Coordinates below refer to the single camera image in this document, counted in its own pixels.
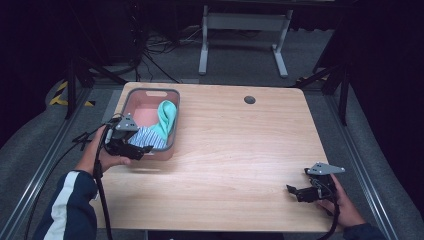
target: wooden table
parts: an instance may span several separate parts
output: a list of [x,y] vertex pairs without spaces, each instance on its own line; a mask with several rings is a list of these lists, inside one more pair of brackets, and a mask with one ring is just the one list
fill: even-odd
[[[286,184],[310,187],[305,167],[327,163],[302,91],[287,88],[125,85],[181,95],[175,152],[168,161],[109,169],[103,184],[112,228],[326,232],[331,217],[299,203]],[[244,102],[253,96],[256,103]],[[92,201],[99,227],[101,202]]]

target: storage bin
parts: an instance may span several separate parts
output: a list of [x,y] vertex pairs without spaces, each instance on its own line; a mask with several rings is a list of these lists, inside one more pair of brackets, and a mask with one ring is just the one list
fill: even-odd
[[174,124],[168,135],[165,148],[153,148],[141,160],[169,160],[174,154],[175,137],[179,115],[180,94],[174,89],[136,88],[128,93],[122,114],[133,116],[138,127],[150,127],[159,121],[158,107],[165,101],[171,101],[177,108]]

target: person's arm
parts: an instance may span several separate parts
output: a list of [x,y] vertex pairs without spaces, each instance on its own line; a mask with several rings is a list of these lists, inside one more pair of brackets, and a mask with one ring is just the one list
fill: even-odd
[[[339,180],[331,174],[336,185],[337,203],[340,207],[339,225],[344,229],[343,237],[347,240],[382,240],[386,239],[380,229],[367,223],[347,196]],[[317,201],[318,205],[334,213],[334,204],[328,200]]]
[[[90,200],[97,194],[93,167],[104,127],[97,130],[75,169],[58,182],[33,239],[96,239],[97,219]],[[105,172],[112,166],[128,165],[131,160],[111,156],[104,149],[99,160]]]
[[96,194],[89,173],[71,171],[63,175],[33,239],[96,239],[96,215],[89,204]]

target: table grommet hole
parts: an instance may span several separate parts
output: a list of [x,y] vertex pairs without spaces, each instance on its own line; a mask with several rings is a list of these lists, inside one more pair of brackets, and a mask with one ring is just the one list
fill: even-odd
[[254,104],[256,102],[256,99],[252,96],[246,96],[244,97],[244,102],[247,104]]

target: striped cloth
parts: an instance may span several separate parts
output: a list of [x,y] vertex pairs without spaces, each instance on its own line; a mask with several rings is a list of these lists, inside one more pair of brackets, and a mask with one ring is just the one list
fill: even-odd
[[149,127],[140,127],[138,132],[128,140],[128,143],[138,147],[153,146],[153,148],[159,149],[166,147],[166,142],[161,136]]

